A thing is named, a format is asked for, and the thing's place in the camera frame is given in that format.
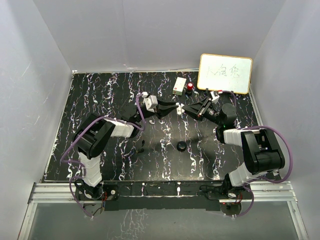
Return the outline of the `white earbud charging case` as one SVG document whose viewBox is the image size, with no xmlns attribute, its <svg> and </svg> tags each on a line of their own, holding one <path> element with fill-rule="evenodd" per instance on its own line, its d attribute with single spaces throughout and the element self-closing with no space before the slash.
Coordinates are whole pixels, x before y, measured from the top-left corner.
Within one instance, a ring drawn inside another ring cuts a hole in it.
<svg viewBox="0 0 320 240">
<path fill-rule="evenodd" d="M 183 114 L 184 114 L 184 112 L 185 112 L 185 110 L 183 109 L 183 104 L 182 103 L 179 103 L 179 102 L 177 102 L 176 103 L 176 106 L 177 106 L 177 108 L 176 108 L 176 114 L 178 115 L 178 116 L 182 116 Z"/>
</svg>

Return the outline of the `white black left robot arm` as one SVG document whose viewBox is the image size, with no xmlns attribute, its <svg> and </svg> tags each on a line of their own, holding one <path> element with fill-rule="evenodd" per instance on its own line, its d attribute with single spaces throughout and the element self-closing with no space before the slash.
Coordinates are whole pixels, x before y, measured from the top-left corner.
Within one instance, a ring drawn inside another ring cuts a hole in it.
<svg viewBox="0 0 320 240">
<path fill-rule="evenodd" d="M 150 95 L 143 99 L 142 104 L 125 108 L 120 119 L 101 119 L 98 114 L 91 113 L 73 137 L 73 141 L 77 141 L 79 161 L 83 164 L 81 186 L 75 183 L 76 188 L 89 199 L 99 199 L 104 189 L 100 161 L 109 139 L 134 138 L 143 128 L 143 119 L 153 116 L 161 119 L 174 110 L 182 115 L 185 112 L 183 106 L 178 102 L 156 100 Z"/>
</svg>

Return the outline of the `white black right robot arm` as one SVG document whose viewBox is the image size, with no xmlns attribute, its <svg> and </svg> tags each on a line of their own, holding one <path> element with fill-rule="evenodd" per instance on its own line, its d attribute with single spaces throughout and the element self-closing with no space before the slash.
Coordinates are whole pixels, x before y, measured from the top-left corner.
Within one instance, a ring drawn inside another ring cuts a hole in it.
<svg viewBox="0 0 320 240">
<path fill-rule="evenodd" d="M 284 168 L 285 157 L 275 133 L 263 127 L 236 128 L 237 109 L 233 104 L 223 104 L 216 110 L 213 101 L 206 97 L 182 106 L 181 110 L 197 121 L 205 118 L 217 124 L 215 134 L 220 143 L 242 148 L 244 163 L 227 173 L 220 186 L 212 188 L 215 194 L 233 199 L 244 190 L 244 184 Z"/>
</svg>

